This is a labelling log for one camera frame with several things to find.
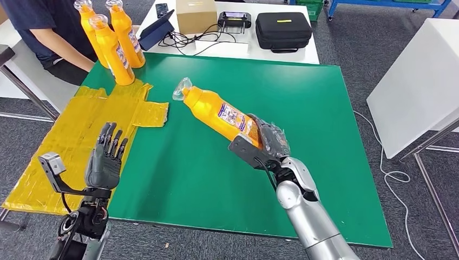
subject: cardboard box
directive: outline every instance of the cardboard box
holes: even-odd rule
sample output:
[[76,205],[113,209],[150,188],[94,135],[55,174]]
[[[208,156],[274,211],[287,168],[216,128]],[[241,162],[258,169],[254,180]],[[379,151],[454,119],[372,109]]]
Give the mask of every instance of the cardboard box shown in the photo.
[[[214,0],[176,0],[177,20],[182,34],[202,34],[217,24],[217,8]],[[216,31],[212,26],[208,31]]]
[[3,10],[2,6],[0,5],[0,24],[2,24],[6,20],[8,20],[8,16],[6,16],[5,11]]

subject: black carrying case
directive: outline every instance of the black carrying case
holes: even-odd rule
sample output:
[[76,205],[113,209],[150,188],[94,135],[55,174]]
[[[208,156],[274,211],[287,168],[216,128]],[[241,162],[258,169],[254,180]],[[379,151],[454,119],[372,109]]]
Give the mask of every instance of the black carrying case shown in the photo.
[[311,26],[301,12],[263,12],[255,21],[261,49],[293,53],[304,48],[312,36]]

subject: navy t-shirt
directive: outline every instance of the navy t-shirt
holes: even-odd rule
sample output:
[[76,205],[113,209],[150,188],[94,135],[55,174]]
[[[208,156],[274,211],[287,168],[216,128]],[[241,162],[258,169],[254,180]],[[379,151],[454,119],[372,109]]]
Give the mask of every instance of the navy t-shirt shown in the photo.
[[27,46],[35,52],[45,69],[60,59],[41,44],[30,29],[49,29],[70,43],[81,54],[94,52],[80,23],[80,14],[73,7],[75,0],[0,0],[8,18]]

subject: blue shelf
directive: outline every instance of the blue shelf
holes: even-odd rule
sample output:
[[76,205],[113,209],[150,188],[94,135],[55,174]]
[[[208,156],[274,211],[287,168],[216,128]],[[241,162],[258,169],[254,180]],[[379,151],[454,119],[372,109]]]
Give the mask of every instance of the blue shelf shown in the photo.
[[[433,10],[433,18],[438,17],[446,8],[446,6],[451,2],[451,0],[444,0],[440,4],[438,0],[432,0],[432,3],[404,3],[404,2],[394,2],[392,0],[329,0],[329,10],[328,18],[331,20],[333,18],[333,13],[335,12],[336,6],[338,4],[359,4],[359,5],[373,5],[378,7],[399,7],[399,8],[411,8],[411,9],[429,9]],[[295,5],[296,0],[290,0],[290,5]]]

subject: white table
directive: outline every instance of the white table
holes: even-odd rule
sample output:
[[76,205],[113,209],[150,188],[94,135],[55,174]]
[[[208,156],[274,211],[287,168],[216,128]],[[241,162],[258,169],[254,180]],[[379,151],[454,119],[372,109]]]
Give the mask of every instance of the white table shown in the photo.
[[[143,20],[140,28],[137,32],[137,37],[140,37],[140,33],[143,29],[148,27],[150,24],[155,22],[158,18],[156,15],[156,4],[167,3],[169,10],[175,9],[175,0],[157,0],[154,2],[152,8],[148,12],[147,16]],[[257,36],[255,34],[255,19],[259,13],[262,12],[302,12],[309,24],[309,16],[307,14],[307,8],[300,5],[275,5],[275,4],[251,4],[251,3],[230,3],[230,2],[216,2],[217,15],[223,11],[235,11],[235,12],[247,12],[252,16],[252,26],[245,30],[244,35],[234,34],[238,42],[248,43],[248,51],[235,51],[230,50],[230,44],[217,44],[210,47],[199,56],[211,56],[211,57],[233,57],[240,59],[254,59],[254,60],[269,60],[269,61],[286,61],[286,62],[299,62],[299,63],[310,63],[319,64],[319,58],[317,56],[316,44],[314,37],[312,36],[309,40],[309,44],[302,49],[299,49],[296,53],[288,54],[275,54],[270,50],[263,50],[259,47]],[[169,19],[172,26],[176,31],[179,31],[177,15],[174,12]],[[232,38],[227,35],[222,35],[220,41],[231,41]],[[194,43],[181,49],[185,54],[193,55],[202,49],[196,48]],[[151,53],[168,53],[168,54],[180,54],[175,47],[159,47],[155,45],[147,52]]]
[[459,20],[428,18],[367,98],[386,156],[459,118]]

